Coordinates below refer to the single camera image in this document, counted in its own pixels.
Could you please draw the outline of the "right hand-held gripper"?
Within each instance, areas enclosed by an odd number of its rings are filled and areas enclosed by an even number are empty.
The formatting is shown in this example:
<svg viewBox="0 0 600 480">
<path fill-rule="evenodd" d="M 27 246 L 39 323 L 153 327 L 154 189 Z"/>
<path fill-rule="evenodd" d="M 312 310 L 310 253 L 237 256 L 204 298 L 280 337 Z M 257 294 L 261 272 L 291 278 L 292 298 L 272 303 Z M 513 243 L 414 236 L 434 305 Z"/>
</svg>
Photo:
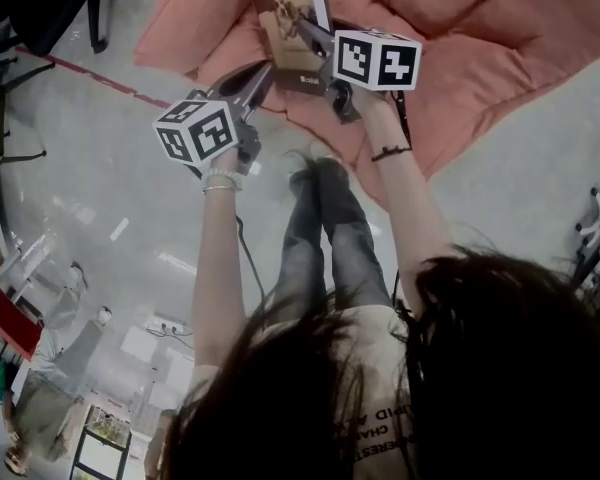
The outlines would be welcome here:
<svg viewBox="0 0 600 480">
<path fill-rule="evenodd" d="M 296 21 L 309 50 L 324 60 L 325 98 L 339 122 L 360 119 L 353 89 L 372 92 L 412 91 L 416 87 L 422 44 L 379 30 L 338 30 L 335 34 L 307 19 Z"/>
</svg>

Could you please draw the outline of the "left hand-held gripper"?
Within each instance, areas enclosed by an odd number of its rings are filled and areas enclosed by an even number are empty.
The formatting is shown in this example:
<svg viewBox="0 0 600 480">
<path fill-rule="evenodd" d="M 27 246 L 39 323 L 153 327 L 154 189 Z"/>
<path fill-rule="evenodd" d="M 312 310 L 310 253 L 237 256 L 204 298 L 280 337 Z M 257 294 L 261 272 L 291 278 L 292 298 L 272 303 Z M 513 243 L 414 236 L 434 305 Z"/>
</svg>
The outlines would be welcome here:
<svg viewBox="0 0 600 480">
<path fill-rule="evenodd" d="M 252 62 L 172 104 L 153 122 L 167 157 L 203 172 L 220 154 L 238 149 L 238 173 L 246 175 L 261 144 L 248 124 L 273 85 L 270 62 Z"/>
</svg>

